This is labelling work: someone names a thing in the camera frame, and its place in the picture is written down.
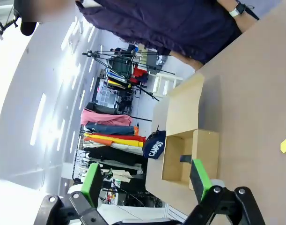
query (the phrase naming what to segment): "white shirt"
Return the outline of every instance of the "white shirt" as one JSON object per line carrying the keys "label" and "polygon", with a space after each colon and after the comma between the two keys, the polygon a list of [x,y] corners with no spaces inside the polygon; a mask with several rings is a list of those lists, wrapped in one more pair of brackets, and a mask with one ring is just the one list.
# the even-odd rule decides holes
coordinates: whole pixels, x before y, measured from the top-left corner
{"label": "white shirt", "polygon": [[83,0],[82,6],[84,8],[90,8],[90,7],[100,7],[101,5],[95,2],[94,0]]}

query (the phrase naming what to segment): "pink shirt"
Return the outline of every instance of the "pink shirt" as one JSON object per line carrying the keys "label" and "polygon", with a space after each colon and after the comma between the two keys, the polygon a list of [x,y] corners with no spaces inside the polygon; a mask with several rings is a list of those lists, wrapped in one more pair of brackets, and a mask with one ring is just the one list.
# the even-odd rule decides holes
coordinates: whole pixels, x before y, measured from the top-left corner
{"label": "pink shirt", "polygon": [[127,115],[98,114],[94,111],[83,109],[81,113],[81,125],[86,125],[88,122],[104,125],[129,126],[132,123],[132,119]]}

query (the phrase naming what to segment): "cap brim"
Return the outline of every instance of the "cap brim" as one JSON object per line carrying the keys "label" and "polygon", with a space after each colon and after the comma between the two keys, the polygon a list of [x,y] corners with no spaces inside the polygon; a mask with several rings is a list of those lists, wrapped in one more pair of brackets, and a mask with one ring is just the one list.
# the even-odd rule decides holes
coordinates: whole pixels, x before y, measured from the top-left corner
{"label": "cap brim", "polygon": [[21,33],[26,36],[32,35],[36,29],[36,25],[37,25],[36,22],[21,22],[20,26]]}

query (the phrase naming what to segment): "wristwatch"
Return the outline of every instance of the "wristwatch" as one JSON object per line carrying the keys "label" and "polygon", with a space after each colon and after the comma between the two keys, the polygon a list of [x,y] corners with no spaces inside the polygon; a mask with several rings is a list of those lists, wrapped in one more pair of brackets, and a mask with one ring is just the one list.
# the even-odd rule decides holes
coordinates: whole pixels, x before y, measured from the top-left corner
{"label": "wristwatch", "polygon": [[237,15],[241,15],[246,10],[246,7],[247,6],[245,4],[238,2],[235,9],[232,12],[229,12],[229,14],[232,17],[235,17]]}

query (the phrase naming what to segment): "screw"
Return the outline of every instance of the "screw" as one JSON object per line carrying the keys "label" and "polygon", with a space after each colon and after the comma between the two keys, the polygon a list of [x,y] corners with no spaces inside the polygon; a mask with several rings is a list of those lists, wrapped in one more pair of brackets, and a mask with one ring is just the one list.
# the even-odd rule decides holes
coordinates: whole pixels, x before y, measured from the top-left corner
{"label": "screw", "polygon": [[50,199],[49,199],[49,201],[52,203],[52,202],[54,202],[55,201],[55,197],[51,197]]}
{"label": "screw", "polygon": [[219,193],[219,192],[221,191],[221,188],[215,187],[215,188],[213,189],[213,191],[214,191],[215,193]]}
{"label": "screw", "polygon": [[245,193],[245,190],[241,188],[241,189],[238,190],[238,193],[240,193],[241,195],[243,195],[243,194]]}

